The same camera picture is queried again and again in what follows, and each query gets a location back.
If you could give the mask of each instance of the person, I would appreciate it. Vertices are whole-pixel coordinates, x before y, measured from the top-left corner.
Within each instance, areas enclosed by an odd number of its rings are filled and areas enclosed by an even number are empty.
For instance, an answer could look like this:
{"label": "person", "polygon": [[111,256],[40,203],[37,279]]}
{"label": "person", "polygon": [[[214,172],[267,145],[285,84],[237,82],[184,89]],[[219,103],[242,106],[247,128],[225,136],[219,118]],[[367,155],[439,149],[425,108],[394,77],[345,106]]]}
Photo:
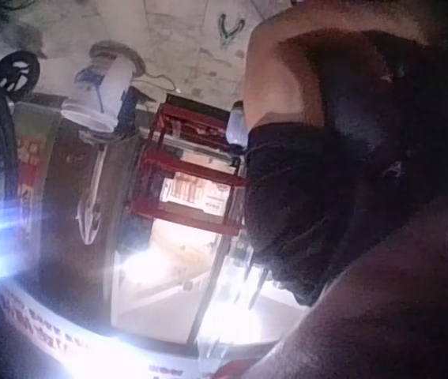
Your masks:
{"label": "person", "polygon": [[[430,2],[310,0],[252,33],[247,229],[254,259],[311,309],[259,362],[215,377],[448,378],[448,156],[421,102],[394,101],[404,75],[370,31],[422,55],[448,41],[448,16]],[[334,78],[349,85],[330,99]],[[405,133],[426,138],[422,153]]]}

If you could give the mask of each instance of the bright light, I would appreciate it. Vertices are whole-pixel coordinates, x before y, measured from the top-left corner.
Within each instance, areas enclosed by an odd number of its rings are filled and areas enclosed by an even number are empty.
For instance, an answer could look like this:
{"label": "bright light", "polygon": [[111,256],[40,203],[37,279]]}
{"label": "bright light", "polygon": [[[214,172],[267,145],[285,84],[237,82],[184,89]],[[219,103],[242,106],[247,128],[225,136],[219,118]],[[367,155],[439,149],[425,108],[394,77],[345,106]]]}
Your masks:
{"label": "bright light", "polygon": [[151,286],[169,276],[171,264],[164,253],[150,248],[128,258],[123,263],[122,270],[131,282]]}
{"label": "bright light", "polygon": [[245,306],[216,303],[208,308],[200,335],[204,340],[221,343],[257,343],[261,335],[260,320]]}
{"label": "bright light", "polygon": [[149,372],[148,359],[115,338],[68,356],[65,366],[74,379],[137,379],[147,377]]}

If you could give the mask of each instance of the tire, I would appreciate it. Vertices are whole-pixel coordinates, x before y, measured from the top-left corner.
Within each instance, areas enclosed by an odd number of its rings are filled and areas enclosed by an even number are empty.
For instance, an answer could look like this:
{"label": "tire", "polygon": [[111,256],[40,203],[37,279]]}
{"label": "tire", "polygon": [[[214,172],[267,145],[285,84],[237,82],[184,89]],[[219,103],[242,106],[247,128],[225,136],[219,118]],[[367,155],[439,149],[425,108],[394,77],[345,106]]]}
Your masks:
{"label": "tire", "polygon": [[13,119],[6,102],[4,92],[0,89],[0,153],[4,162],[3,201],[17,198],[17,140]]}

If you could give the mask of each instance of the wire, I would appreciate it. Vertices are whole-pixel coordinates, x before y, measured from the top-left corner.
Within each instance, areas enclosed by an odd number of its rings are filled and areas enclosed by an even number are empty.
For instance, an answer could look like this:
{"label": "wire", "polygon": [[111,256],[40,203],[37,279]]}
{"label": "wire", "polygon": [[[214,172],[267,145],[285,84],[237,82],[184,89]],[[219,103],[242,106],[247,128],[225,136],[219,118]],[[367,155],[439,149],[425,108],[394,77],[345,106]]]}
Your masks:
{"label": "wire", "polygon": [[173,88],[171,88],[171,89],[165,88],[165,87],[162,87],[161,85],[154,84],[154,83],[149,82],[149,81],[143,81],[141,79],[133,79],[133,82],[140,82],[140,83],[149,84],[149,85],[152,85],[153,87],[157,87],[157,88],[160,88],[160,89],[162,89],[164,91],[168,91],[168,92],[173,92],[174,91],[176,93],[181,93],[179,88],[176,87],[175,81],[173,81],[168,75],[165,75],[163,73],[161,75],[151,75],[151,74],[147,73],[146,71],[145,71],[145,75],[147,77],[149,77],[150,79],[160,79],[160,78],[165,79],[166,81],[168,81],[172,85]]}
{"label": "wire", "polygon": [[153,86],[153,87],[157,87],[157,88],[160,88],[160,89],[162,89],[162,90],[164,90],[164,91],[168,91],[168,92],[176,92],[176,93],[181,93],[181,91],[177,88],[177,87],[174,87],[174,88],[165,88],[165,87],[162,87],[161,85],[157,85],[157,84],[154,84],[154,83],[151,83],[151,82],[149,82],[149,81],[142,81],[141,79],[134,79],[133,80],[133,83],[145,83],[145,84],[148,84],[148,85],[151,85],[151,86]]}

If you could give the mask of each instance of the sign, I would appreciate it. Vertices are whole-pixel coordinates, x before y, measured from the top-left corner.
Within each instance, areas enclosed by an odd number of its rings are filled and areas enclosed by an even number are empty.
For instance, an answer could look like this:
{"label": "sign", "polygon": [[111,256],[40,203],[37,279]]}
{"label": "sign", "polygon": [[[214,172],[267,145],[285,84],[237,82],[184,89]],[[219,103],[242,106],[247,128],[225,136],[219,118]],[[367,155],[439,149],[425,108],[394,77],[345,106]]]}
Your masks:
{"label": "sign", "polygon": [[127,353],[113,354],[115,339],[97,335],[60,317],[37,302],[13,280],[0,285],[0,305],[6,320],[44,353],[69,367],[75,362],[103,363],[108,369],[124,377],[120,370],[134,371],[138,363],[145,374],[138,379],[203,379],[197,358],[179,357],[126,346]]}

